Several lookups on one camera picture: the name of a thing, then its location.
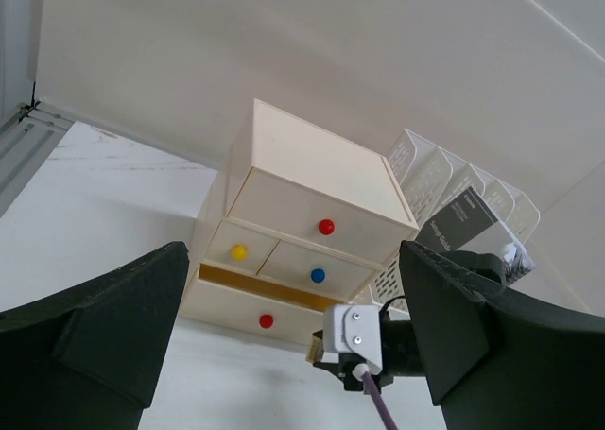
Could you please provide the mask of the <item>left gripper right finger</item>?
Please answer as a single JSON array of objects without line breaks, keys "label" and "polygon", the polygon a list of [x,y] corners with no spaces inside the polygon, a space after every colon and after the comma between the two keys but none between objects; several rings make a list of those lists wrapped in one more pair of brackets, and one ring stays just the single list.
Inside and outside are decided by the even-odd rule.
[{"label": "left gripper right finger", "polygon": [[400,272],[449,429],[601,429],[604,319],[474,274],[416,242]]}]

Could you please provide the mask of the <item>small yellow eraser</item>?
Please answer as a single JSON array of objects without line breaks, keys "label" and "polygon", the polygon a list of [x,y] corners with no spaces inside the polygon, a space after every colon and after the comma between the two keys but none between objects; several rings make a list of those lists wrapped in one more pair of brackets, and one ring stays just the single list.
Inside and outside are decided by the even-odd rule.
[{"label": "small yellow eraser", "polygon": [[323,331],[316,331],[312,334],[311,343],[306,355],[306,361],[311,364],[315,364],[321,362],[323,356]]}]

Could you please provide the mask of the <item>cream drawer cabinet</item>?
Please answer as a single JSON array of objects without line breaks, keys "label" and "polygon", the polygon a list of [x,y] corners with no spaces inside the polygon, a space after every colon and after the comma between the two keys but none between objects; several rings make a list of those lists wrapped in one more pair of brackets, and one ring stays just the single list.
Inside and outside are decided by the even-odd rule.
[{"label": "cream drawer cabinet", "polygon": [[199,211],[180,312],[306,343],[418,230],[384,156],[255,100]]}]

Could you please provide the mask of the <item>grey setup guide booklet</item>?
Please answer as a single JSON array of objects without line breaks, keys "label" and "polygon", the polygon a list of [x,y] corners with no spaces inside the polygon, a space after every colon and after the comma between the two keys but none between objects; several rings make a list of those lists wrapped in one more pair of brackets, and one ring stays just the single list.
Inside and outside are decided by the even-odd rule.
[{"label": "grey setup guide booklet", "polygon": [[496,255],[507,266],[504,287],[536,268],[523,243],[472,187],[429,217],[415,241],[441,256],[450,251]]}]

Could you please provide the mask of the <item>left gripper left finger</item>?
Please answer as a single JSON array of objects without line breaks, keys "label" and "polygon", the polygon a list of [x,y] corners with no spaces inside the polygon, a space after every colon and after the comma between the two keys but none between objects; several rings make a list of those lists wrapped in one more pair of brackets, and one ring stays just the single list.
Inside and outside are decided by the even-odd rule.
[{"label": "left gripper left finger", "polygon": [[182,241],[1,314],[4,429],[136,429],[189,268]]}]

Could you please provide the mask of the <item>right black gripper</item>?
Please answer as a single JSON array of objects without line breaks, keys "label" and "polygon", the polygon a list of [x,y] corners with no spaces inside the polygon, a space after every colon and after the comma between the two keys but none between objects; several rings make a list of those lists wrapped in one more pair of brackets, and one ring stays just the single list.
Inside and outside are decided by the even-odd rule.
[{"label": "right black gripper", "polygon": [[[380,322],[383,370],[372,379],[381,392],[399,377],[424,377],[416,336],[410,320],[384,319]],[[353,368],[362,361],[356,354],[338,354],[335,362],[315,363],[316,369],[329,372],[348,392],[364,392],[365,387],[353,377]]]}]

